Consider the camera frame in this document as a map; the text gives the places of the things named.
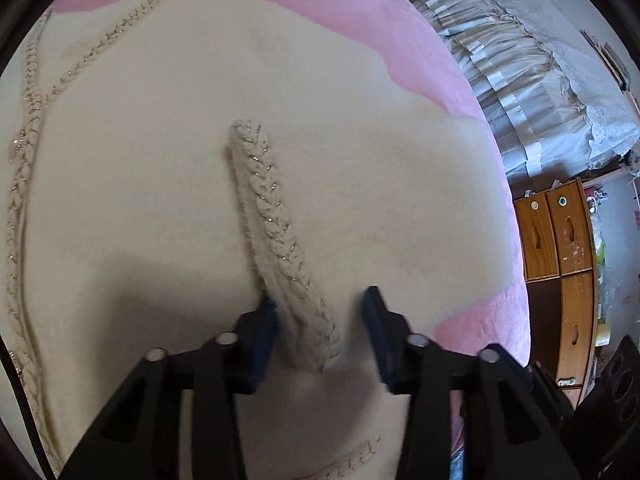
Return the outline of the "grey ruffled furniture cover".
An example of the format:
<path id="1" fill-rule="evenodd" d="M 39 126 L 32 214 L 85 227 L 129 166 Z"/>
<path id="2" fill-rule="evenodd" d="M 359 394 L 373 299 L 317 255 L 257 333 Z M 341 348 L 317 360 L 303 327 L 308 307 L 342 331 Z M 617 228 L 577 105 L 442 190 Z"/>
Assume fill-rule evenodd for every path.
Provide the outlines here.
<path id="1" fill-rule="evenodd" d="M 587 39 L 550 0 L 409 0 L 480 103 L 512 188 L 603 168 L 639 121 Z"/>

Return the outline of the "pink bed blanket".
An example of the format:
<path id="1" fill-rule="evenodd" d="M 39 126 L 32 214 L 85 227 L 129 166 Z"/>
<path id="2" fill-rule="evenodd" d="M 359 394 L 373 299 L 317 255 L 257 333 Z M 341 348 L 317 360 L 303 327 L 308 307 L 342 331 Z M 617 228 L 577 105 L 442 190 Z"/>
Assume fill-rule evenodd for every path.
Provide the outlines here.
<path id="1" fill-rule="evenodd" d="M 53 0 L 58 13 L 93 11 L 120 0 Z M 454 115 L 484 117 L 469 83 L 433 27 L 408 0 L 265 0 L 282 6 L 332 32 L 365 44 L 382 56 L 390 78 Z M 513 281 L 494 299 L 440 324 L 437 342 L 448 349 L 471 353 L 498 342 L 520 363 L 530 355 L 529 308 L 523 278 L 523 256 L 512 195 L 497 152 L 491 153 L 464 211 L 480 206 L 490 192 L 504 201 L 511 246 Z"/>

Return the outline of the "wooden drawer cabinet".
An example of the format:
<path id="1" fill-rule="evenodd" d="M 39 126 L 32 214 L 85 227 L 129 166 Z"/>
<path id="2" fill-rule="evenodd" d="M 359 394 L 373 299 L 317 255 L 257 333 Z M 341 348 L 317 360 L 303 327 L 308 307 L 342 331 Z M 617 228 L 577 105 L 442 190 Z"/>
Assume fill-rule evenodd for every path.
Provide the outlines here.
<path id="1" fill-rule="evenodd" d="M 587 197 L 575 179 L 514 202 L 532 346 L 573 405 L 587 395 L 597 333 L 598 269 Z"/>

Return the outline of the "white fuzzy cardigan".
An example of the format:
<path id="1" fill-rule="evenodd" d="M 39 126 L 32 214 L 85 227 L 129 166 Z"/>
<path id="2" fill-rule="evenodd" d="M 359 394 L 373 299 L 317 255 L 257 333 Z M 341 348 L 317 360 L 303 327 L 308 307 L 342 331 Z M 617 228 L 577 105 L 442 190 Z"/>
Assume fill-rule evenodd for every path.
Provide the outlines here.
<path id="1" fill-rule="evenodd" d="M 43 14 L 2 77 L 1 142 L 1 325 L 55 470 L 144 350 L 267 295 L 250 478 L 393 478 L 408 402 L 378 379 L 364 290 L 431 333 L 514 280 L 486 124 L 265 0 Z"/>

